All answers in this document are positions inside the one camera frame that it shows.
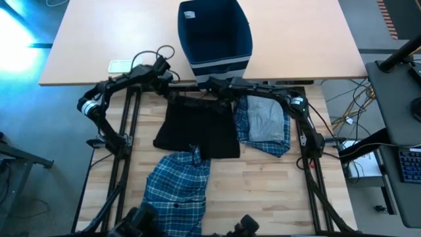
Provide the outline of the black metal stand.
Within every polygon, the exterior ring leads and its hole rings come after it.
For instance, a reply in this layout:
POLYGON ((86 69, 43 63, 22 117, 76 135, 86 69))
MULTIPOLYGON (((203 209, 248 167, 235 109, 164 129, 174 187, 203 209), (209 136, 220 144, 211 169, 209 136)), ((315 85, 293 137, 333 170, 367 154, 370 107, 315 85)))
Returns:
POLYGON ((4 155, 5 158, 0 157, 0 173, 7 171, 7 177, 5 181, 5 187, 0 194, 3 196, 0 198, 0 204, 3 204, 8 198, 11 189, 11 178, 12 178, 12 163, 22 163, 24 165, 22 176, 18 179, 17 194, 19 194, 30 174, 33 165, 42 165, 45 169, 50 169, 53 166, 54 161, 44 159, 37 155, 22 151, 21 149, 15 148, 9 145, 5 140, 4 133, 0 132, 0 155, 4 155))

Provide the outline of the dark garment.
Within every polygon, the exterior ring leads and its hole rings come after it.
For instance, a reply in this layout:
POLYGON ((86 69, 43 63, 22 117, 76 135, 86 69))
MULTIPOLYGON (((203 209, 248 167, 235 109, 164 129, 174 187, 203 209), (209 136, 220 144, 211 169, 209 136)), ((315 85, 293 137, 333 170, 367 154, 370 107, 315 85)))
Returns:
POLYGON ((167 237, 201 237, 211 161, 199 147, 164 156, 147 177, 142 203, 157 211, 167 237))

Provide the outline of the black round pole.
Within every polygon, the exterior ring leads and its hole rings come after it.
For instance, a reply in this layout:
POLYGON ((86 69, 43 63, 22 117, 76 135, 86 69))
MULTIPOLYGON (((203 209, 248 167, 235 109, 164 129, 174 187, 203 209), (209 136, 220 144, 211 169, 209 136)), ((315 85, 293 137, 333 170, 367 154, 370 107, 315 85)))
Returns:
POLYGON ((409 57, 419 47, 421 47, 421 34, 406 42, 406 44, 394 52, 385 61, 378 63, 378 68, 382 72, 389 72, 396 64, 399 64, 401 61, 409 57))

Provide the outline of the grey garment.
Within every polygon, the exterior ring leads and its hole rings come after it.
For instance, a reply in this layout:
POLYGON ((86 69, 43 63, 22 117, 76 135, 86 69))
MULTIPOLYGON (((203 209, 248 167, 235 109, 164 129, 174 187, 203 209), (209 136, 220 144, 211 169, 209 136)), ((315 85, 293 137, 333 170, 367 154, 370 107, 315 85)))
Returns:
POLYGON ((252 142, 280 142, 284 139, 284 112, 277 101, 248 95, 247 116, 252 142))

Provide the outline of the navy striped fabric laundry bin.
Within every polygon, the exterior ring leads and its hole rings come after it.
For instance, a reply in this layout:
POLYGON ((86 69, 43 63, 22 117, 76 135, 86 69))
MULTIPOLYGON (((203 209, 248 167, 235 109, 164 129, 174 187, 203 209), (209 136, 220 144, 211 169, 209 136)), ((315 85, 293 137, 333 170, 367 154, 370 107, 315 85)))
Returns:
POLYGON ((249 22, 237 0, 183 1, 178 36, 196 82, 242 77, 253 52, 249 22))

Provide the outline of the white papers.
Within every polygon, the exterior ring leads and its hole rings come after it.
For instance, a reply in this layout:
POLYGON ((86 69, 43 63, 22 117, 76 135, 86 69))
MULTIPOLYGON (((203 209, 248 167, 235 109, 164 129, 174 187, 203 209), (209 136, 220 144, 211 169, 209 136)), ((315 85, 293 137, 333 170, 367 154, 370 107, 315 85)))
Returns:
POLYGON ((382 173, 379 168, 375 152, 363 155, 348 165, 344 166, 347 178, 360 180, 361 178, 380 178, 382 173))

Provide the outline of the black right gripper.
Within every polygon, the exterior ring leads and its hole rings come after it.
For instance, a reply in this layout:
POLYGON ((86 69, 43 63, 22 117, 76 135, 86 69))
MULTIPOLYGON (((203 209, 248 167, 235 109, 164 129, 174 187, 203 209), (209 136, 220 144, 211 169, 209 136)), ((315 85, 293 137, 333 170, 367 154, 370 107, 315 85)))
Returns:
POLYGON ((247 95, 247 82, 240 77, 219 80, 210 77, 206 82, 207 90, 215 97, 222 107, 231 107, 232 100, 247 95))

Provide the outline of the black keyboard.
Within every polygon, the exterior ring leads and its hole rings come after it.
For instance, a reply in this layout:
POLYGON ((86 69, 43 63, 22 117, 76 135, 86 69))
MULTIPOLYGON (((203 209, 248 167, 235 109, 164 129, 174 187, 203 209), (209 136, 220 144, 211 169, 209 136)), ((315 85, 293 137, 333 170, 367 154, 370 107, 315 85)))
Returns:
POLYGON ((421 149, 399 149, 398 164, 403 182, 421 184, 421 149))

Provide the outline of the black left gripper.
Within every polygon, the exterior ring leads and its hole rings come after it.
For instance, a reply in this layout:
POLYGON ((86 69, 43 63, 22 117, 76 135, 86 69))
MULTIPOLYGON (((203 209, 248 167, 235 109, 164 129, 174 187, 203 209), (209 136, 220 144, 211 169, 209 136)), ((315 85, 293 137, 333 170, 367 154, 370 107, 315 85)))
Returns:
POLYGON ((162 76, 157 76, 152 80, 153 91, 157 95, 164 97, 169 103, 181 101, 182 99, 179 91, 172 89, 169 86, 169 84, 173 82, 173 79, 173 73, 170 70, 167 70, 162 76))

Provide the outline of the dark grey side desk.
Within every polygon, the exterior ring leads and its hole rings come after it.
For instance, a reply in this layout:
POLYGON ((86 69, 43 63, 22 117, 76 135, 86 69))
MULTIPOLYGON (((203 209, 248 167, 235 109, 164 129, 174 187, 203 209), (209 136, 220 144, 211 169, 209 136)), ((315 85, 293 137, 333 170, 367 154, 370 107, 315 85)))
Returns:
POLYGON ((366 66, 390 144, 379 147, 403 224, 421 228, 421 184, 403 182, 399 149, 421 149, 421 63, 399 64, 382 72, 366 66))

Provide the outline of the orange black striped strip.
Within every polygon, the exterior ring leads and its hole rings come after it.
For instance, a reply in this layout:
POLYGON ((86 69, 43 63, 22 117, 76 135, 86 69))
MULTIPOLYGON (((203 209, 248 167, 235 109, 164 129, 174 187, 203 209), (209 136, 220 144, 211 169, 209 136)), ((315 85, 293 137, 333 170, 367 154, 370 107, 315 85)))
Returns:
POLYGON ((391 37, 394 40, 398 40, 397 30, 394 26, 394 23, 392 22, 391 16, 386 8, 384 0, 376 0, 376 2, 391 37))

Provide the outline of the black desk leg bar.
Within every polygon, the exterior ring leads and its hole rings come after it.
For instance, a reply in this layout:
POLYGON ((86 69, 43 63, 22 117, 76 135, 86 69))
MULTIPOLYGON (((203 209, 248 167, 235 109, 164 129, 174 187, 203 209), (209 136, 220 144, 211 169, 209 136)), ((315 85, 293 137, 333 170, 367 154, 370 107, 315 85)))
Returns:
POLYGON ((377 150, 381 145, 389 145, 390 139, 387 129, 383 128, 358 143, 345 148, 339 152, 339 160, 342 164, 349 163, 377 150))

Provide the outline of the pale rectangular plate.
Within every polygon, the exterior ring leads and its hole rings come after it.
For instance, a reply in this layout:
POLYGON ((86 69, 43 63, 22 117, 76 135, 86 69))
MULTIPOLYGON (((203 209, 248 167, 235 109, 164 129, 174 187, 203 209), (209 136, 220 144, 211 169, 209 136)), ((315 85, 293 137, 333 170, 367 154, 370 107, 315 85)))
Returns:
POLYGON ((109 74, 122 74, 131 71, 132 60, 113 60, 109 63, 109 74))

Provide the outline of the black shorts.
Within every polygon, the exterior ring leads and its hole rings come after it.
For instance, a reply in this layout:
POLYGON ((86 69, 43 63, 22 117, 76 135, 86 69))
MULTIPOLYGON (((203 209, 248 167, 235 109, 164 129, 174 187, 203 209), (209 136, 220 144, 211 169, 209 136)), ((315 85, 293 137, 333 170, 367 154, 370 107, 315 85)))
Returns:
POLYGON ((232 106, 184 96, 171 99, 153 145, 170 151, 198 147, 203 159, 238 158, 240 147, 232 106))

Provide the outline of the beige desk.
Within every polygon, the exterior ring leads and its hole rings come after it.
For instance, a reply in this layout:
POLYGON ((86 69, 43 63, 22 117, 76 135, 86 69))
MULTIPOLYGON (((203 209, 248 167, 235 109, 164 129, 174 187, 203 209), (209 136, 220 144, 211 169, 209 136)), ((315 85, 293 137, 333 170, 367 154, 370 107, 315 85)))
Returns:
MULTIPOLYGON (((182 0, 70 0, 39 80, 42 86, 94 84, 109 63, 171 45, 170 66, 194 81, 178 38, 182 0)), ((249 80, 358 79, 366 69, 338 0, 238 0, 253 37, 249 80)))

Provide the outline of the blue plaid pants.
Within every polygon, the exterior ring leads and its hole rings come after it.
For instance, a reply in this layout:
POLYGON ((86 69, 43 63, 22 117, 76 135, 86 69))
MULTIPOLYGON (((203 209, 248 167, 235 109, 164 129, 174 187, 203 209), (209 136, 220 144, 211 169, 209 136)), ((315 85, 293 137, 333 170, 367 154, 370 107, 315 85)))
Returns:
POLYGON ((241 97, 235 103, 234 107, 234 122, 237 130, 237 139, 239 142, 269 153, 275 157, 281 157, 284 153, 290 150, 291 134, 290 134, 290 118, 284 112, 284 139, 280 142, 252 142, 249 139, 249 121, 247 116, 247 96, 241 97))

